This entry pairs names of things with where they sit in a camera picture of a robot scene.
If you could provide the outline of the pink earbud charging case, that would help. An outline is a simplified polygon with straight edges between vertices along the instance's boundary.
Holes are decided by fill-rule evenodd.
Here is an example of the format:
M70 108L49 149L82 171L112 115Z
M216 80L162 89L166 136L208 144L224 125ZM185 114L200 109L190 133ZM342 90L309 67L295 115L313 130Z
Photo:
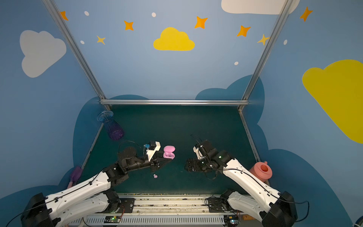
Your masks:
M164 147L164 153L163 153L163 158L165 159L174 159L175 158L175 147L168 145Z

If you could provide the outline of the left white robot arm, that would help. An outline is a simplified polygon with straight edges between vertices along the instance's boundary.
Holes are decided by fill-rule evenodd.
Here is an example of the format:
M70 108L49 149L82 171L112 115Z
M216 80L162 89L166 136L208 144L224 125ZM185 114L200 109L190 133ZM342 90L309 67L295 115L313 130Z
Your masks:
M21 225L62 227L94 213L123 213L125 208L114 187L126 181L130 171L150 168L155 172L169 162L171 159L156 149L139 158L136 149L128 147L118 153L116 163L90 179L55 194L33 196L21 214Z

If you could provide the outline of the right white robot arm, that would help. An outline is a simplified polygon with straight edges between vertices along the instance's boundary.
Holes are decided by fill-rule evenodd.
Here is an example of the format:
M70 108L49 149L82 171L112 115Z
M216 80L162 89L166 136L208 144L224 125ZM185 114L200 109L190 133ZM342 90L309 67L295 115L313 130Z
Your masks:
M193 151L196 158L188 159L188 172L220 172L235 181L248 195L228 190L221 200L232 210L260 221L265 227L291 227L298 219L296 203L288 192L280 193L250 173L226 151L217 151L209 141L198 142Z

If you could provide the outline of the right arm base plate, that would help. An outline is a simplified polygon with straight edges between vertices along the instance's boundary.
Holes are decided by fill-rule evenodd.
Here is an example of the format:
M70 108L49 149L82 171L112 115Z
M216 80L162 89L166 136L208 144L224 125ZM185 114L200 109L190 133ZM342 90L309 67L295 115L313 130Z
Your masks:
M219 197L209 197L205 199L205 205L208 207L210 213L231 212L233 209L225 199Z

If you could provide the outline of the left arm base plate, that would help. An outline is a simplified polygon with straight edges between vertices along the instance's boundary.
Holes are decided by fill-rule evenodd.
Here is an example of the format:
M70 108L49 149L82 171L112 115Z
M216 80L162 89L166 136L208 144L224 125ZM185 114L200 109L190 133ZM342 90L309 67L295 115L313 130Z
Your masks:
M120 198L117 203L111 206L108 213L132 213L134 204L134 198Z

